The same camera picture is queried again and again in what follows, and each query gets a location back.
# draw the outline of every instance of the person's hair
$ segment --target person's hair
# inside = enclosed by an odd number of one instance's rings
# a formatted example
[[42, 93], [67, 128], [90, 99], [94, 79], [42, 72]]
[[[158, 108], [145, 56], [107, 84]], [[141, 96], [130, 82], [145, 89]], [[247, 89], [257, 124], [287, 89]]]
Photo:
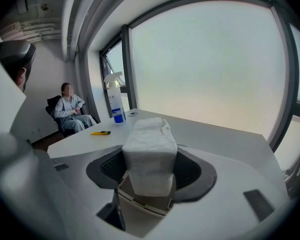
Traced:
[[64, 95], [64, 90], [65, 90], [65, 88], [67, 87], [67, 85], [71, 85], [71, 84], [68, 83], [68, 82], [64, 82], [64, 83], [61, 85], [61, 95]]

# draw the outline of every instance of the white tissue box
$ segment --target white tissue box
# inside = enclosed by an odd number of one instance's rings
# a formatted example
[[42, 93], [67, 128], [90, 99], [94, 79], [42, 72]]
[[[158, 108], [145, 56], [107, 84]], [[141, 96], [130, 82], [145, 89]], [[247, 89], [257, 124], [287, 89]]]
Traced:
[[135, 194], [166, 197], [173, 182], [177, 144], [166, 120], [138, 120], [122, 147]]

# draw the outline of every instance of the spray bottle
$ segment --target spray bottle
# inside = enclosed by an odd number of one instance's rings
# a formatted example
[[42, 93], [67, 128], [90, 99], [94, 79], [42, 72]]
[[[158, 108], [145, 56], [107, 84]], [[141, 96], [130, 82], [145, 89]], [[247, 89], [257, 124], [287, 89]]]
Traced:
[[109, 89], [106, 90], [112, 110], [113, 119], [117, 124], [124, 123], [126, 121], [126, 114], [121, 99], [121, 91], [119, 87], [116, 87], [116, 80], [122, 76], [122, 72], [116, 72], [108, 74], [104, 78], [104, 82], [109, 83]]

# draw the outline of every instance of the wooden floor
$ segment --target wooden floor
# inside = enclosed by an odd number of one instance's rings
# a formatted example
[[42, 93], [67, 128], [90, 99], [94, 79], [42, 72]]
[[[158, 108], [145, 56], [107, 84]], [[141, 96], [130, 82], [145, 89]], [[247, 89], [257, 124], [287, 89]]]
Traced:
[[62, 136], [61, 133], [58, 133], [50, 138], [41, 140], [40, 142], [32, 145], [32, 147], [36, 150], [43, 150], [43, 151], [48, 151], [48, 147], [56, 142], [59, 142], [61, 140], [63, 140], [64, 137]]

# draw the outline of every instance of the person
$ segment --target person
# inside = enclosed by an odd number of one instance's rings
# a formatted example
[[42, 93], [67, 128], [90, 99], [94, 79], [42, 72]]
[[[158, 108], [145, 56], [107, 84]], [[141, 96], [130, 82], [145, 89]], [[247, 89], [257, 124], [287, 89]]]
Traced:
[[74, 88], [70, 83], [61, 85], [62, 97], [54, 109], [54, 117], [60, 118], [62, 130], [72, 129], [75, 133], [83, 131], [86, 127], [96, 125], [96, 121], [89, 114], [81, 114], [80, 109], [85, 101], [74, 94]]

